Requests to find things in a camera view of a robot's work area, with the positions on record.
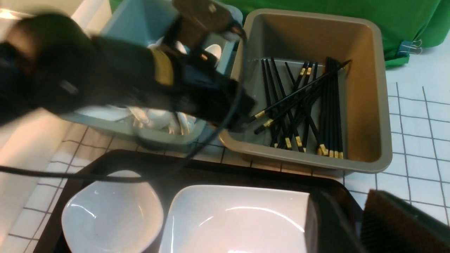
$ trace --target robotic arm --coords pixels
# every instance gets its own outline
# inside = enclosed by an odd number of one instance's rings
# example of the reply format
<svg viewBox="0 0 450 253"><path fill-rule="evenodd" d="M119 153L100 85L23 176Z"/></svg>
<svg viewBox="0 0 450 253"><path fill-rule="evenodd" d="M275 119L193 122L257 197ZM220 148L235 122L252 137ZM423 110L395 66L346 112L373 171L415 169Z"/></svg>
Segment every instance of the robotic arm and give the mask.
<svg viewBox="0 0 450 253"><path fill-rule="evenodd" d="M0 121L38 107L62 114L120 104L183 112L216 126L228 118L226 129L241 130L255 101L245 91L238 96L238 81L215 71L215 57L202 45L211 32L241 38L245 32L210 0L173 0L173 5L179 16L152 50L88 37L61 14L18 21L0 44L0 105L7 114ZM188 55L176 49L176 41L190 49Z"/></svg>

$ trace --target black chopstick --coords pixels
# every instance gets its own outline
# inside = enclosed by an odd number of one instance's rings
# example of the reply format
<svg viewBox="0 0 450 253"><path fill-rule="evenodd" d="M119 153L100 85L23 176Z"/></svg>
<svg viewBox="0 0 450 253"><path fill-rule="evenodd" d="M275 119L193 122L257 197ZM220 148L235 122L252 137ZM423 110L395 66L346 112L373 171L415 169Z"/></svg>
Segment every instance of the black chopstick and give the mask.
<svg viewBox="0 0 450 253"><path fill-rule="evenodd" d="M266 121L264 124L260 125L257 129L254 130L254 133L256 135L262 133L265 129L272 127L275 123L278 123L280 121L281 123L281 130L283 131L284 137L288 137L286 126L284 125L284 118L286 117L286 114L289 110L292 109L292 107L296 106L299 103L299 101L294 101L293 103L289 104L286 107L283 107L280 112L278 112L273 118L270 118L268 121Z"/></svg>
<svg viewBox="0 0 450 253"><path fill-rule="evenodd" d="M320 97L320 93L321 93L321 89L320 89L320 87L319 88L316 88L316 89L314 89L313 91L312 91L312 93L311 93L311 95L308 97L308 98L304 98L304 99L307 99L307 107L309 107L309 106L312 106L315 102L316 102L316 100ZM296 126L298 126L298 125L300 125L302 122L303 122L303 120L305 120L305 118L307 117L304 113L302 113L303 111L301 110L301 108L295 113L295 116L294 116L294 122L295 122L295 125ZM281 143L279 146L278 146L278 148L280 148L280 149L283 149L284 148L284 144L283 143Z"/></svg>
<svg viewBox="0 0 450 253"><path fill-rule="evenodd" d="M286 92L284 91L284 87L283 84L281 82L281 78L280 75L278 73L278 69L275 63L275 60L273 57L270 58L270 61L272 62L272 66L274 67L275 70L275 76L277 77L277 82L278 82L278 87L280 88L280 92L281 92L281 98L285 98L286 97ZM303 145L302 145L302 140L300 139L300 135L298 134L298 130L297 130L297 126L294 125L294 116L292 116L292 112L291 110L288 110L288 118L289 118L289 123L291 126L291 131L292 133L294 133L294 138L295 138L295 144L297 145L298 151L303 152Z"/></svg>
<svg viewBox="0 0 450 253"><path fill-rule="evenodd" d="M265 90L265 101L267 103L267 106L271 105L272 102L270 101L270 92L269 92L269 84L267 81L267 74L266 74L266 66L264 64L264 60L261 59L261 67L262 67L262 75L263 75L263 79L264 79L264 90ZM273 113L269 112L269 117L273 117ZM270 128L270 136L272 138L271 140L271 144L270 146L272 147L278 147L278 135L275 135L275 129L274 128Z"/></svg>
<svg viewBox="0 0 450 253"><path fill-rule="evenodd" d="M327 78L329 78L329 76L331 75L331 73L333 72L337 72L338 70L340 70L341 68L345 67L348 63L350 63L351 60L348 60L342 64L340 64L337 68L331 70L330 72L324 73L323 75L321 75L320 77L318 77L316 80L308 83L307 85L303 86L300 89L297 89L296 91L292 92L291 94L289 94L288 96L286 96L285 98L279 100L278 102L274 103L273 105L265 108L264 110L258 112L257 114L253 115L252 117L250 117L250 121L249 122L253 122L255 119L257 118L261 118L262 116L264 116L266 113L268 113L269 111L273 110L274 108L280 106L281 104L291 100L292 98L296 97L299 93L303 92L304 90L306 90L307 88L311 87L313 84L315 83L319 83Z"/></svg>
<svg viewBox="0 0 450 253"><path fill-rule="evenodd" d="M300 85L300 82L302 81L303 76L306 73L306 68L308 67L308 62L304 62L302 68L300 69L300 72L298 73L297 76L297 80L295 80L294 84L294 89L297 89L298 86Z"/></svg>
<svg viewBox="0 0 450 253"><path fill-rule="evenodd" d="M275 99L275 103L277 103L278 100L278 94L277 94L277 89L275 88L275 82L274 82L274 78L272 76L272 72L270 70L270 65L269 65L269 60L265 60L265 67L267 70L267 73L269 74L269 84L272 88L273 91L273 95L274 95L274 99ZM282 117L280 113L275 114L274 113L274 118L270 118L268 121L266 121L263 125L261 125L259 128L257 128L254 133L256 135L260 134L261 132L263 132L265 129L267 129L268 127L273 126L274 123L278 122L279 119ZM290 138L287 136L288 130L286 128L286 124L284 121L280 121L280 125L281 125L281 131L283 132L283 137L284 137L284 141L286 142L286 146L288 149L292 149L292 145L291 145L291 140Z"/></svg>
<svg viewBox="0 0 450 253"><path fill-rule="evenodd" d="M334 66L334 61L333 59L330 59L330 65ZM330 77L330 84L328 87L328 91L329 91L329 100L328 100L328 109L329 109L329 118L328 118L328 122L329 122L329 137L330 137L330 141L328 144L328 157L332 157L334 158L334 151L336 150L336 124L335 124L335 98L336 96L334 95L334 84L335 84L335 76L336 75L332 75Z"/></svg>
<svg viewBox="0 0 450 253"><path fill-rule="evenodd" d="M328 65L331 68L331 58L327 57ZM326 85L326 96L325 96L325 105L326 105L326 117L325 117L325 156L329 156L331 151L331 78L333 77L333 74L330 75L330 78L327 80Z"/></svg>
<svg viewBox="0 0 450 253"><path fill-rule="evenodd" d="M314 74L313 74L312 80L315 80L317 78L317 68L318 68L318 64L315 63ZM312 105L308 107L308 109L306 110L306 113L311 115L311 109L312 109ZM310 125L308 123L308 119L306 119L305 129L303 130L303 150L305 151L305 153L306 153L306 148L308 146L309 128L310 128Z"/></svg>
<svg viewBox="0 0 450 253"><path fill-rule="evenodd" d="M338 158L344 159L344 148L342 143L342 125L341 125L341 102L339 97L339 72L336 73L336 116L337 116L337 150Z"/></svg>
<svg viewBox="0 0 450 253"><path fill-rule="evenodd" d="M326 62L325 62L325 73L328 73L330 70L330 65L329 65L329 59L327 58ZM319 138L320 138L320 143L318 145L317 148L317 154L318 155L328 155L328 150L325 147L325 142L326 142L326 131L327 131L327 124L326 124L326 118L328 117L327 115L327 94L328 94L328 90L327 90L327 85L328 85L329 81L326 80L324 81L324 84L322 85L322 101L321 101L321 107L320 107L320 132L319 132Z"/></svg>

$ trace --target white plate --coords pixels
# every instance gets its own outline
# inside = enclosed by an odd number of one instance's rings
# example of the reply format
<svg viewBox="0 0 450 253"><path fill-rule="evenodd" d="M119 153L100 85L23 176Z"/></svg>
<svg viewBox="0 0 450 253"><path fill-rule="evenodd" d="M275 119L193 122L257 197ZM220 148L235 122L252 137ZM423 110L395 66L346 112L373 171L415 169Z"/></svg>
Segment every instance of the white plate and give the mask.
<svg viewBox="0 0 450 253"><path fill-rule="evenodd" d="M131 171L111 176L137 177ZM73 253L140 253L156 238L164 215L148 183L94 182L63 210L64 237Z"/></svg>
<svg viewBox="0 0 450 253"><path fill-rule="evenodd" d="M160 253L305 253L309 194L194 185L172 201Z"/></svg>

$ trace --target white square bowl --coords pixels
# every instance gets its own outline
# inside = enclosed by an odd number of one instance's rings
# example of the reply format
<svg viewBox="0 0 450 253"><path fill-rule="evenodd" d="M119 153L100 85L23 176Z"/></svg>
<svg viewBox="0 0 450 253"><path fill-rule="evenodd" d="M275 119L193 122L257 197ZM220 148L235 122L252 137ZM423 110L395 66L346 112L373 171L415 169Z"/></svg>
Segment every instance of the white square bowl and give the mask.
<svg viewBox="0 0 450 253"><path fill-rule="evenodd" d="M173 199L160 253L305 253L309 193L194 185Z"/></svg>

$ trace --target chopsticks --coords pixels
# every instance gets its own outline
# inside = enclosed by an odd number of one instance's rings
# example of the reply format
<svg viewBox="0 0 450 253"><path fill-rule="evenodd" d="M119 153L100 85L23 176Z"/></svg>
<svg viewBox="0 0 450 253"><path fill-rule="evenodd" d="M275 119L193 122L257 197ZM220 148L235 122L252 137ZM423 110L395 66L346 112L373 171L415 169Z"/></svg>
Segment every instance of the chopsticks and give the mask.
<svg viewBox="0 0 450 253"><path fill-rule="evenodd" d="M317 78L317 68L318 68L318 63L315 63L315 65L314 65L314 75L313 75L313 79L312 80L315 80ZM312 109L312 105L310 105L306 109L305 113L311 115L311 109ZM306 119L305 129L303 130L303 150L305 151L305 153L306 153L306 148L308 146L309 128L310 128L309 120ZM315 135L317 141L319 141L318 135L316 135L316 134L314 134L314 135Z"/></svg>
<svg viewBox="0 0 450 253"><path fill-rule="evenodd" d="M280 106L281 104L287 102L290 99L293 99L297 94L300 94L302 91L306 90L307 88L311 87L311 85L318 83L320 81L326 80L328 79L332 73L339 71L341 68L345 67L347 64L349 64L351 62L351 60L348 60L340 65L338 65L335 69L333 69L330 72L326 72L323 75L321 75L319 78L317 78L316 80L308 83L307 85L303 86L300 89L297 89L296 91L292 92L291 94L289 94L288 96L286 96L285 98L279 100L278 102L268 106L267 108L265 108L264 110L258 112L257 114L253 115L250 118L249 122L253 122L255 119L261 118L264 115L266 115L266 113L270 112L271 110L273 110L274 108Z"/></svg>
<svg viewBox="0 0 450 253"><path fill-rule="evenodd" d="M338 62L327 57L325 71L334 69ZM324 139L325 148L319 146L318 155L332 158L344 158L342 143L341 110L339 102L338 73L334 73L322 86L324 95L320 112L320 137Z"/></svg>
<svg viewBox="0 0 450 253"><path fill-rule="evenodd" d="M267 106L270 106L272 102L270 101L270 92L269 92L269 84L267 82L267 74L266 74L266 68L264 65L264 60L261 60L261 67L262 67L262 75L264 80L264 90L265 90L265 101ZM273 117L272 112L269 112L269 117ZM270 146L273 146L274 148L278 147L278 134L275 134L275 129L270 128L270 136L272 137L272 142Z"/></svg>
<svg viewBox="0 0 450 253"><path fill-rule="evenodd" d="M253 131L254 134L258 135L269 129L270 147L306 153L311 131L316 140L317 146L314 148L317 147L318 155L343 158L338 71L350 62L351 60L339 63L327 57L324 71L319 77L319 64L304 62L296 80L289 64L284 62L285 75L288 75L292 84L291 94L287 94L286 89L290 87L283 83L283 73L280 72L280 66L277 66L278 62L273 57L270 60L262 59L267 107L255 114L253 120L264 116L268 118ZM319 98L319 118L315 122L311 112ZM301 125L304 126L302 132L298 129Z"/></svg>
<svg viewBox="0 0 450 253"><path fill-rule="evenodd" d="M270 60L272 61L272 66L274 67L274 70L275 70L275 76L277 77L278 86L279 86L280 92L281 92L281 98L285 98L286 97L286 92L284 91L283 84L281 83L281 78L280 78L280 75L278 73L278 69L277 69L277 66L275 64L275 60L274 60L273 57L270 58ZM288 110L287 114L288 114L288 118L289 118L289 121L290 121L291 131L292 131L292 133L294 133L295 143L297 145L298 151L303 152L302 140L300 139L300 135L298 134L297 126L294 125L294 116L292 116L291 109Z"/></svg>
<svg viewBox="0 0 450 253"><path fill-rule="evenodd" d="M272 92L273 92L273 95L274 95L275 103L278 103L279 100L278 100L277 90L276 90L276 88L275 88L275 82L274 82L272 73L271 73L271 71L270 71L269 61L266 59L266 60L265 60L265 63L266 63L266 64L265 64L265 67L266 67L267 72L268 72L268 74L269 74L269 81L270 81L269 84L270 84L270 86L271 86L271 88L272 88ZM284 116L284 114L285 114L285 113L283 113L283 114L281 114L281 113L275 114L274 118L269 118L269 120L266 121L262 126L260 126L259 128L257 128L257 129L254 131L254 133L255 133L255 134L260 134L260 133L261 133L262 131L264 131L266 128L271 127L271 126L273 125L273 123L278 122L280 119L282 119L283 116ZM284 141L285 141L285 143L286 143L286 146L287 146L288 149L292 149L291 140L290 140L290 138L288 137L288 130L287 130L287 128L286 128L285 122L284 122L284 121L281 121L281 122L280 122L280 125L281 125L281 130L282 130L282 132L283 132L283 138L284 138Z"/></svg>

